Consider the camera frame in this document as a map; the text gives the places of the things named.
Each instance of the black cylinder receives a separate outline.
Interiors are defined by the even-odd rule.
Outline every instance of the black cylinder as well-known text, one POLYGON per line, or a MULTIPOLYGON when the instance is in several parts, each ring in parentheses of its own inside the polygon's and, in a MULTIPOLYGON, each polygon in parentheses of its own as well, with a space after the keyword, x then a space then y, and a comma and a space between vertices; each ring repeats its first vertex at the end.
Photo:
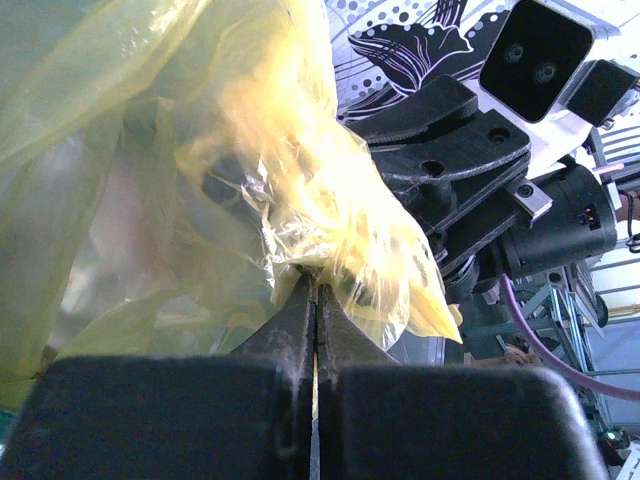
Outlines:
POLYGON ((534 183, 553 199, 553 207, 531 229, 513 227, 487 246, 481 265, 490 267, 483 268, 481 279, 503 272, 521 278, 614 248, 613 207, 588 169, 572 165, 534 183))

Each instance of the black wire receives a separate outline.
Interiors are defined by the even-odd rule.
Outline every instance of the black wire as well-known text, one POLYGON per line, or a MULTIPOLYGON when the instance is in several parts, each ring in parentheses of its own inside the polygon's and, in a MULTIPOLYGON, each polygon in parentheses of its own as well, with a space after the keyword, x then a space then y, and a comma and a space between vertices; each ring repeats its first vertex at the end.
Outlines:
POLYGON ((625 192, 624 190, 618 190, 618 193, 620 195, 624 195, 625 197, 627 197, 628 200, 628 208, 627 208, 627 233, 629 234, 629 239, 633 238, 633 230, 631 230, 631 222, 633 222, 633 208, 634 208, 634 202, 635 199, 633 198, 633 195, 631 195, 630 193, 625 192))

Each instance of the crumpled plastic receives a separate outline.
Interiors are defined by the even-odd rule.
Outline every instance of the crumpled plastic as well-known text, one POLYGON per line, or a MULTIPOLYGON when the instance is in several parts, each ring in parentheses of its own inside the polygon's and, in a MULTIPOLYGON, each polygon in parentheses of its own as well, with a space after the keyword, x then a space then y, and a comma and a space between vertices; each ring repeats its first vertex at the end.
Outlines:
POLYGON ((3 2, 0 32, 0 407, 56 356, 227 353, 297 265, 385 349, 460 340, 335 120, 321 0, 3 2))

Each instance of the yellow plastic bag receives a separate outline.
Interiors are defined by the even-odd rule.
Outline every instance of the yellow plastic bag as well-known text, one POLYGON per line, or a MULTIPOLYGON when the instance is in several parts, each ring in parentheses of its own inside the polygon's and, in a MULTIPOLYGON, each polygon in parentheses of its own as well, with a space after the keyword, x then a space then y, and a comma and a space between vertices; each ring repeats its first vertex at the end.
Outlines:
POLYGON ((383 348, 459 340, 424 234, 335 120, 322 0, 39 3, 63 33, 0 83, 0 407, 47 343, 226 353, 297 264, 383 348))

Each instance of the bolt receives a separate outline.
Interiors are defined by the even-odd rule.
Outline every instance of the bolt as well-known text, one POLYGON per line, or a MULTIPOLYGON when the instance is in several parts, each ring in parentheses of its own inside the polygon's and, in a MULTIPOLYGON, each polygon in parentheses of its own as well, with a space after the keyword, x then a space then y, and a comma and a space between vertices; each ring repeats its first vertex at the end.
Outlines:
POLYGON ((613 118, 607 118, 604 122, 602 122, 602 129, 609 131, 616 124, 616 121, 613 118))
POLYGON ((520 195, 522 198, 529 198, 531 195, 533 195, 533 187, 531 187, 530 185, 521 185, 520 187, 518 187, 518 195, 520 195))

